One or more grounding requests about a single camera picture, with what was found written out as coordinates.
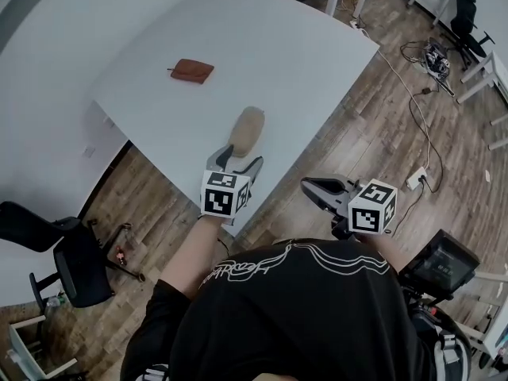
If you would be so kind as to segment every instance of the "white power adapter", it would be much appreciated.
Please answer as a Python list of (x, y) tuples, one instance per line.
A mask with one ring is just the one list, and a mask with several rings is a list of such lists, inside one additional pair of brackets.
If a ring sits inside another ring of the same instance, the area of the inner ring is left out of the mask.
[(427, 177), (427, 172), (423, 167), (419, 167), (416, 172), (414, 172), (408, 180), (406, 180), (407, 187), (409, 187), (412, 191), (414, 191), (418, 185), (420, 184), (419, 179), (424, 176)]

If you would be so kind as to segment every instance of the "white cube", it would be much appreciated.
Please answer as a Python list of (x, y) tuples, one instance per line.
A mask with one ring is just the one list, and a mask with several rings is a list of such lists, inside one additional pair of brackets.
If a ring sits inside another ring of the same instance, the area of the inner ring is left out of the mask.
[(348, 204), (349, 231), (382, 234), (396, 208), (397, 188), (373, 179)]
[(201, 185), (201, 213), (234, 218), (247, 205), (251, 179), (225, 172), (205, 171)]

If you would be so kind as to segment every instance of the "white line print on shirt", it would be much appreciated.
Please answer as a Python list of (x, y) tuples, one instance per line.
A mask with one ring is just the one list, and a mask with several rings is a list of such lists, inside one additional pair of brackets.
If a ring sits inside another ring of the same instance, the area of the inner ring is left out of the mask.
[(316, 262), (327, 271), (338, 275), (354, 275), (362, 269), (373, 271), (378, 275), (384, 275), (390, 269), (390, 265), (385, 260), (377, 260), (372, 257), (358, 256), (352, 260), (343, 260), (329, 256), (315, 244), (288, 244), (284, 252), (279, 256), (261, 260), (258, 263), (238, 263), (235, 260), (225, 260), (217, 264), (212, 272), (203, 280), (206, 283), (211, 278), (221, 278), (227, 275), (229, 282), (249, 281), (254, 274), (262, 272), (266, 274), (271, 268), (280, 265), (287, 257), (289, 251), (293, 248), (306, 248), (310, 251)]

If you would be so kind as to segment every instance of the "brown leather pouch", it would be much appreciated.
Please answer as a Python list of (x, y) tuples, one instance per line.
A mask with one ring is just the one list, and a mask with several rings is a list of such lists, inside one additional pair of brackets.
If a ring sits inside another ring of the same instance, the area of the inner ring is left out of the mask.
[(203, 84), (213, 69), (214, 66), (197, 60), (179, 60), (173, 69), (168, 70), (173, 71), (172, 78)]

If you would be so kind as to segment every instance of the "black monitor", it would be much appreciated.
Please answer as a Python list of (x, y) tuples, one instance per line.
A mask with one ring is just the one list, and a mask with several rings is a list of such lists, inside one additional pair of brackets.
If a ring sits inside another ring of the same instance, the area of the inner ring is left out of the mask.
[(398, 274), (399, 282), (420, 294), (451, 299), (479, 266), (478, 257), (459, 241), (439, 230)]

